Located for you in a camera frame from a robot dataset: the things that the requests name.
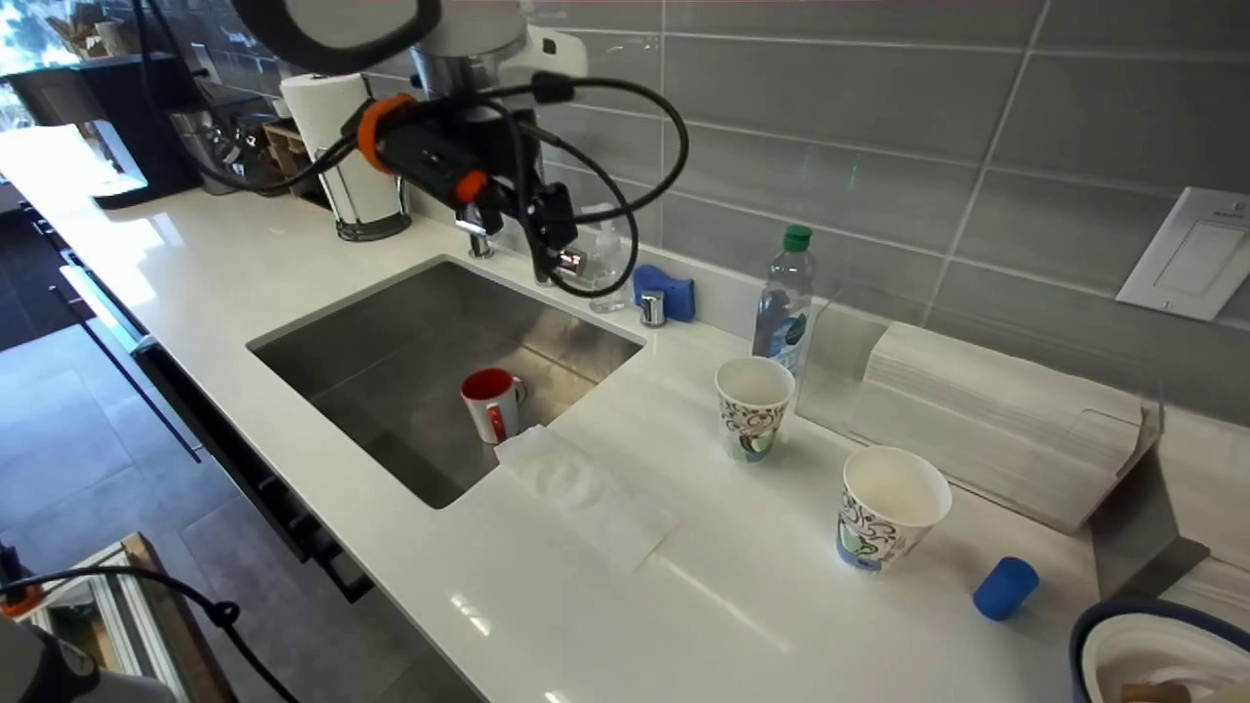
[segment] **gray tile wall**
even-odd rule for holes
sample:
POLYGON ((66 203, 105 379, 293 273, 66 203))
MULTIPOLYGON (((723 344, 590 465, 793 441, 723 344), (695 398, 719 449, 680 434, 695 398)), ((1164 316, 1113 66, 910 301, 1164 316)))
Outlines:
MULTIPOLYGON (((215 4, 191 31, 230 82, 273 86, 215 4)), ((648 242, 762 273, 809 223, 824 297, 1250 422, 1250 285, 1215 324, 1113 301, 1184 184, 1250 191, 1246 0, 523 4, 688 113, 691 168, 645 211, 648 242)), ((375 78, 402 86, 406 62, 375 78)), ((676 152, 613 94, 543 125, 625 191, 676 152)))

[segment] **bottle cap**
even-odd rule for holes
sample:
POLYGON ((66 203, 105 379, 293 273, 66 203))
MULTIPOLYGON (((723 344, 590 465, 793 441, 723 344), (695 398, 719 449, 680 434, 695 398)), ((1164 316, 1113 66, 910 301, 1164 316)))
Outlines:
POLYGON ((813 242, 809 227, 785 227, 785 238, 781 238, 785 250, 801 254, 809 250, 809 242, 813 242))
POLYGON ((641 293, 641 324, 645 328, 664 328, 664 289, 648 289, 641 293))

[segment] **floor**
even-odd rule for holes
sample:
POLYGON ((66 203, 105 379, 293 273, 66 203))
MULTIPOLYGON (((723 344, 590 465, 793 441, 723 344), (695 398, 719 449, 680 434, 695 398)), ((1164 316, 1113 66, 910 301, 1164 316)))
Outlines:
MULTIPOLYGON (((78 328, 0 352, 0 484, 0 543, 16 543, 31 570, 145 531, 172 574, 242 605, 242 637, 301 699, 477 699, 387 594, 348 605, 313 562, 297 562, 78 328)), ((203 633, 238 699, 273 699, 223 637, 203 633)))

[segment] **stainless steel sink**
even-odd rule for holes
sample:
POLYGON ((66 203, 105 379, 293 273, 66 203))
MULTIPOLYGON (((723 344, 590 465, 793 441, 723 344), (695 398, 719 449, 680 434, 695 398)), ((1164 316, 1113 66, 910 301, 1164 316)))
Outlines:
POLYGON ((527 418, 551 422, 637 352, 590 320, 438 262, 254 344, 359 449, 430 508, 465 496, 492 449, 461 406, 461 379, 508 367, 527 418))

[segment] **paper towel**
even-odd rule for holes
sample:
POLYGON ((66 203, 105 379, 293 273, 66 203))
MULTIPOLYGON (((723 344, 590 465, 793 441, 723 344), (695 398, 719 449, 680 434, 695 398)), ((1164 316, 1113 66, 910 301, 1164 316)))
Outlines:
POLYGON ((1141 453, 1137 394, 891 324, 871 348, 852 430, 938 461, 1043 523, 1078 531, 1141 453))
POLYGON ((582 543, 625 574, 680 523, 660 496, 629 492, 609 469, 574 453, 543 426, 496 445, 496 457, 504 476, 539 496, 582 543))
MULTIPOLYGON (((363 74, 297 74, 281 82, 281 98, 309 156, 316 160, 328 145, 340 141, 344 121, 367 102, 367 82, 363 74)), ((324 172, 320 187, 336 219, 348 227, 387 223, 402 211, 398 180, 371 168, 359 152, 324 172)))

